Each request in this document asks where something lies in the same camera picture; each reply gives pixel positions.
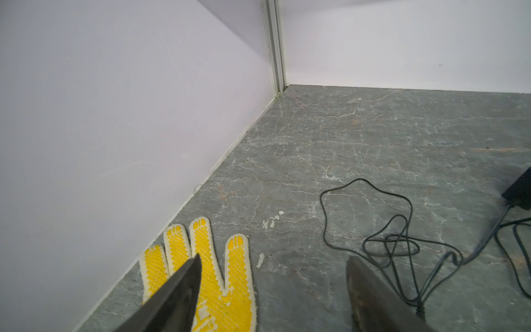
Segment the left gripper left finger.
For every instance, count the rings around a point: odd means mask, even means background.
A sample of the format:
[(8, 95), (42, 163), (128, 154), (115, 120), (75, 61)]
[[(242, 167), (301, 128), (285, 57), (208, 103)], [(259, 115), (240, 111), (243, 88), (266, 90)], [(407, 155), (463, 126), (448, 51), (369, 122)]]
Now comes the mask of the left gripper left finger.
[(201, 257), (195, 255), (116, 331), (191, 331), (201, 287), (201, 273)]

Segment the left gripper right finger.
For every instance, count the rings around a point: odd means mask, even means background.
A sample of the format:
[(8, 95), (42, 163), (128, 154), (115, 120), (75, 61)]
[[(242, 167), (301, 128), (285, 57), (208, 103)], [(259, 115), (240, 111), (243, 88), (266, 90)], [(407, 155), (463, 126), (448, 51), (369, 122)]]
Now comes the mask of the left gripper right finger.
[(347, 261), (347, 289), (356, 331), (432, 331), (359, 257)]

